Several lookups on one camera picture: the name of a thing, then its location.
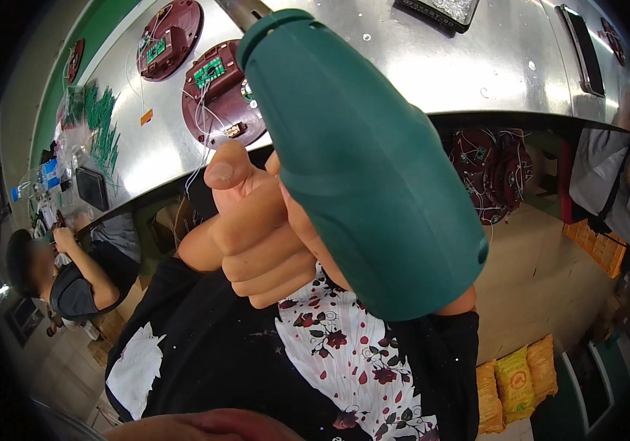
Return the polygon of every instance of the finger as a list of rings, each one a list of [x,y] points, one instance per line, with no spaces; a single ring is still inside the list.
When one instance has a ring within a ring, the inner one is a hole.
[[[266,171],[271,176],[276,176],[280,172],[280,159],[278,159],[278,154],[275,151],[271,153],[268,161],[266,161]]]
[[[287,222],[278,181],[254,189],[210,228],[210,237],[224,256],[237,255],[256,245]]]
[[[290,193],[288,193],[288,190],[285,188],[283,183],[280,181],[278,182],[280,184],[281,194],[288,211],[288,223],[293,228],[295,234],[300,237],[300,240],[320,262],[332,280],[340,287],[343,287],[347,291],[351,291],[352,287],[349,286],[345,276],[339,270],[339,267],[335,263],[335,260],[332,258],[330,252],[327,250],[327,247],[325,247],[325,243],[322,242],[322,239],[320,239],[320,235],[317,233],[315,227],[310,221],[310,218],[305,213],[305,209],[303,209],[302,205],[290,196]]]
[[[298,291],[300,288],[306,286],[315,278],[315,263],[313,259],[313,264],[310,268],[304,269],[300,274],[288,280],[287,282],[282,283],[280,286],[271,289],[262,294],[250,295],[249,301],[251,305],[256,309],[263,309],[267,306],[273,305],[274,303],[283,300],[288,295],[293,294]]]
[[[245,282],[234,282],[231,287],[234,292],[241,297],[250,295],[264,294],[270,292],[280,292],[278,289],[284,282],[291,280],[294,276],[309,273],[309,270],[315,268],[315,256],[307,249],[293,254],[276,268],[269,272],[258,276],[255,279],[246,280]]]
[[[222,270],[232,282],[243,282],[267,273],[301,250],[307,248],[286,223],[248,250],[225,257]]]
[[[255,167],[243,144],[236,140],[223,142],[205,170],[205,184],[215,190],[227,190],[244,182]]]

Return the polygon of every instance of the yellow sack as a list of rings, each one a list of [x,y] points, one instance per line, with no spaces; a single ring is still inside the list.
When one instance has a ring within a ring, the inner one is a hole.
[[[526,362],[527,349],[527,346],[520,348],[498,360],[494,366],[506,426],[530,417],[535,410],[531,373]]]
[[[493,366],[496,360],[484,363],[476,368],[476,390],[479,394],[479,434],[501,433],[506,429],[503,424],[503,408],[496,391],[496,378]]]
[[[526,360],[531,370],[535,405],[538,406],[548,395],[557,394],[557,373],[552,357],[552,334],[531,344]]]

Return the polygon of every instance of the green circuit board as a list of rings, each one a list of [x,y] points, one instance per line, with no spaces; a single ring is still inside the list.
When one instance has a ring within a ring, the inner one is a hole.
[[[222,66],[222,59],[217,57],[199,68],[193,76],[195,85],[199,90],[202,90],[207,83],[214,81],[221,75],[224,75],[224,66]]]
[[[164,50],[165,50],[165,37],[161,38],[153,46],[148,48],[148,51],[145,53],[146,64],[151,63],[153,60],[155,60],[155,58],[161,55],[161,53]]]

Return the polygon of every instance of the plastic bottle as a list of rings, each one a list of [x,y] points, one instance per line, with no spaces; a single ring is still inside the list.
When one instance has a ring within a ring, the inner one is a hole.
[[[29,199],[40,196],[45,191],[58,186],[61,181],[57,169],[57,160],[50,161],[34,167],[24,175],[18,186],[11,189],[11,200]]]

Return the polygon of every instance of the floral shirt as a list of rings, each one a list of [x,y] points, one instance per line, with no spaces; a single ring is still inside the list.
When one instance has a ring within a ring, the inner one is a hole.
[[[438,440],[437,418],[422,414],[390,328],[317,270],[310,285],[279,302],[275,326],[298,372],[340,409],[334,427],[358,424],[376,441]]]

